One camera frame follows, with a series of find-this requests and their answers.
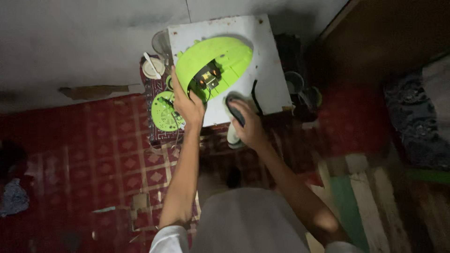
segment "white table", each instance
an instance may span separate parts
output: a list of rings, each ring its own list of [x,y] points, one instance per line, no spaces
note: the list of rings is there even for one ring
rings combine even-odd
[[[252,62],[245,73],[230,88],[208,101],[204,127],[229,122],[223,98],[232,90],[251,97],[255,79],[258,80],[255,96],[263,114],[281,112],[283,106],[292,106],[267,14],[169,26],[168,31],[175,64],[178,60],[175,54],[185,52],[194,40],[230,36],[253,49]]]

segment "black cable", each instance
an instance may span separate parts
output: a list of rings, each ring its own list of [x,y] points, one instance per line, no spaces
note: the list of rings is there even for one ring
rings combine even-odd
[[[256,99],[256,96],[255,96],[256,82],[258,82],[258,80],[255,80],[255,81],[253,82],[252,98],[253,98],[253,101],[255,102],[256,108],[257,108],[258,111],[259,111],[257,114],[258,114],[259,116],[262,116],[262,110],[261,110],[261,107],[259,106],[258,100]]]
[[[203,103],[203,104],[206,104],[206,103],[208,103],[208,101],[209,101],[209,98],[211,98],[211,89],[208,89],[208,91],[209,91],[209,96],[208,96],[208,99],[206,100],[206,102],[205,103]]]

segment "white sleeve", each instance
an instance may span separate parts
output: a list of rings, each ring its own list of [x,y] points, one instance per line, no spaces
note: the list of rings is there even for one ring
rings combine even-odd
[[[325,253],[364,253],[348,242],[332,242],[325,248]]]
[[[182,226],[162,228],[153,239],[150,253],[189,253],[186,229]]]

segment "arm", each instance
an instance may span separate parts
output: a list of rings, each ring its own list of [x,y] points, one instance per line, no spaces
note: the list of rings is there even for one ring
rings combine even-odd
[[[175,110],[186,121],[184,142],[175,173],[167,189],[162,207],[159,229],[169,225],[183,225],[192,218],[192,203],[197,191],[199,137],[205,108],[193,92],[190,100],[182,90],[172,67]]]
[[[306,229],[323,246],[333,241],[347,241],[345,231],[330,209],[311,189],[299,181],[295,173],[277,155],[267,140],[259,117],[243,101],[235,101],[231,105],[245,118],[244,128],[235,119],[233,120],[237,135],[258,153],[281,194]]]

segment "person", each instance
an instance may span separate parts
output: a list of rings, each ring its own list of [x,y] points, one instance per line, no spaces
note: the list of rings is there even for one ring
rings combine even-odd
[[[193,92],[183,92],[172,67],[174,107],[186,121],[184,143],[165,196],[159,231],[150,253],[189,252],[184,225],[192,219],[199,168],[199,137],[205,108]],[[277,155],[259,117],[243,101],[230,103],[245,118],[241,127],[233,119],[237,135],[255,150],[266,165],[279,192],[239,188],[210,197],[202,207],[191,252],[309,252],[309,231],[328,253],[361,252],[328,207]]]

